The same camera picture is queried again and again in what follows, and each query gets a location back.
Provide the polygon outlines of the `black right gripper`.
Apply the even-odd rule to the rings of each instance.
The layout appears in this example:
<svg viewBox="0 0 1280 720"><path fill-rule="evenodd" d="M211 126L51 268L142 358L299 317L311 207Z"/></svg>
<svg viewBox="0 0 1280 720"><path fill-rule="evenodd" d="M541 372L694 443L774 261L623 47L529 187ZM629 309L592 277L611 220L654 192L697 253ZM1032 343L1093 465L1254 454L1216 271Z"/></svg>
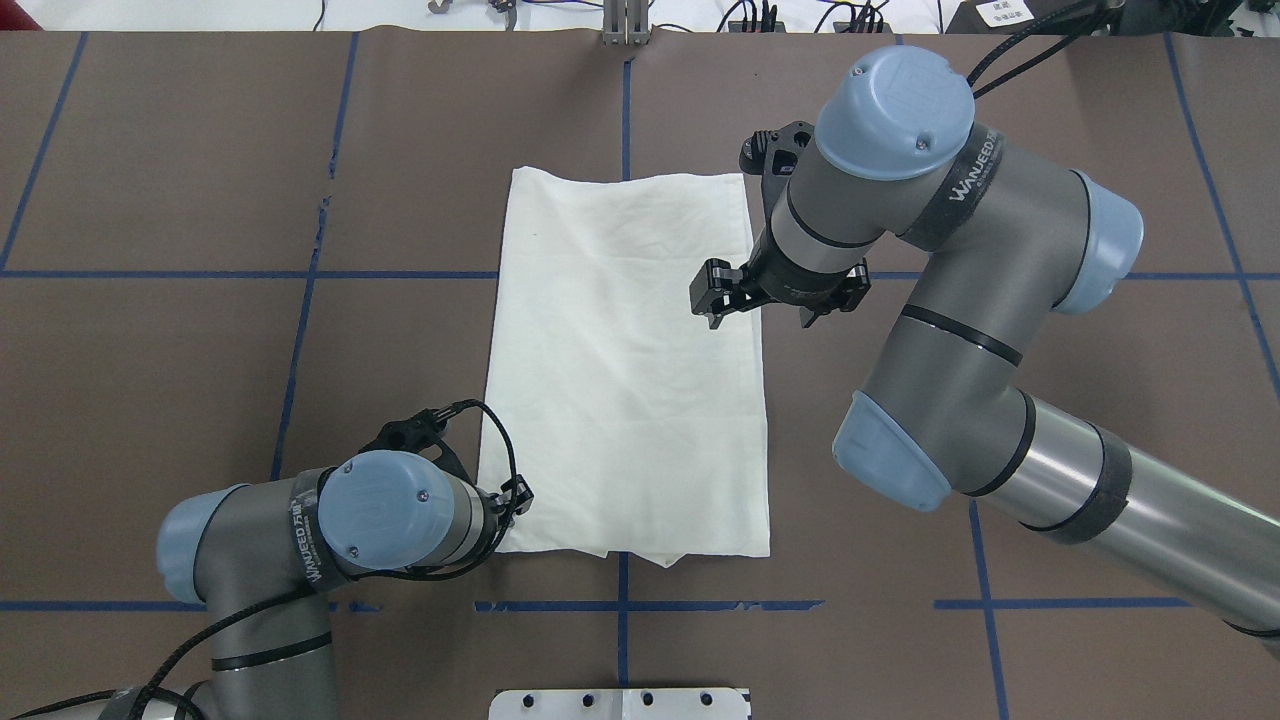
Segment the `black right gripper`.
<svg viewBox="0 0 1280 720"><path fill-rule="evenodd" d="M859 261L845 272L812 272L786 258L771 232L756 237L751 255L740 270L740 311L767 304L801 307L799 318L803 329L813 327L823 313L852 311L870 290L867 263ZM731 307L710 307L707 311L708 328L719 329L730 314Z"/></svg>

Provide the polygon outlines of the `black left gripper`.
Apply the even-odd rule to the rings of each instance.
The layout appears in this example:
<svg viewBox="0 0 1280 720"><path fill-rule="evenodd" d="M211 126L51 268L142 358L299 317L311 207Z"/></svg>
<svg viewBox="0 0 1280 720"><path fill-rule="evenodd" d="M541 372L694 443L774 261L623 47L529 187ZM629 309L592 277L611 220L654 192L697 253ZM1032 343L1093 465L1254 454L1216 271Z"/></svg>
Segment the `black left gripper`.
<svg viewBox="0 0 1280 720"><path fill-rule="evenodd" d="M486 514L481 553L493 553L515 524L515 519L531 507L535 495L525 478L509 478L498 491L480 488L479 495Z"/></svg>

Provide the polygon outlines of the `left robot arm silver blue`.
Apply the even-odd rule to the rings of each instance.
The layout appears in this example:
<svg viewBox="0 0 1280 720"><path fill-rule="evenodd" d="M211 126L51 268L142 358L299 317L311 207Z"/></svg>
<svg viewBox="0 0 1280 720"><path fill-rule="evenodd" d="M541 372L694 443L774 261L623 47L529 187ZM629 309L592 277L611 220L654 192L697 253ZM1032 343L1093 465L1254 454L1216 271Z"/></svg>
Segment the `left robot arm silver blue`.
<svg viewBox="0 0 1280 720"><path fill-rule="evenodd" d="M196 646L211 675L169 700L178 719L337 719L329 596L362 579L440 582L485 562L532 491L512 474L486 492L406 451L374 450L289 480L237 484L179 502L155 562L166 591L211 624L180 644L104 719L141 719Z"/></svg>

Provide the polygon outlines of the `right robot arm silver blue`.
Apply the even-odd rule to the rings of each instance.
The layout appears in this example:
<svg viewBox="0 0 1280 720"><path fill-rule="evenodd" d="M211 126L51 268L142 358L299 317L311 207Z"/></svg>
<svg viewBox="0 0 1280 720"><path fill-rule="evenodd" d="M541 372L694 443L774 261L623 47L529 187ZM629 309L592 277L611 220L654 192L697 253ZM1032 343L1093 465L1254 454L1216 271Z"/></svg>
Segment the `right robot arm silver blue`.
<svg viewBox="0 0 1280 720"><path fill-rule="evenodd" d="M1052 313L1100 306L1132 269L1140 211L977 119L947 59L858 59L815 123L746 138L765 214L740 266L710 259L690 306L710 328L768 304L804 325L856 309L884 234L924 270L832 443L835 461L920 511L951 493L1112 559L1277 652L1277 520L1014 384Z"/></svg>

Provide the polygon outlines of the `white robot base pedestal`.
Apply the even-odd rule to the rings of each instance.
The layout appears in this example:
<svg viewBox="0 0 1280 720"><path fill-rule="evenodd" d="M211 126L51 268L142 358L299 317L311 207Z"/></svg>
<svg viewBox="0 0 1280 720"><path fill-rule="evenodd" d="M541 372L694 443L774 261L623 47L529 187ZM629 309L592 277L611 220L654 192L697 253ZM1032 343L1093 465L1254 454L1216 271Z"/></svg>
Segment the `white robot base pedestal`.
<svg viewBox="0 0 1280 720"><path fill-rule="evenodd" d="M730 687L502 691L489 719L751 719L750 692Z"/></svg>

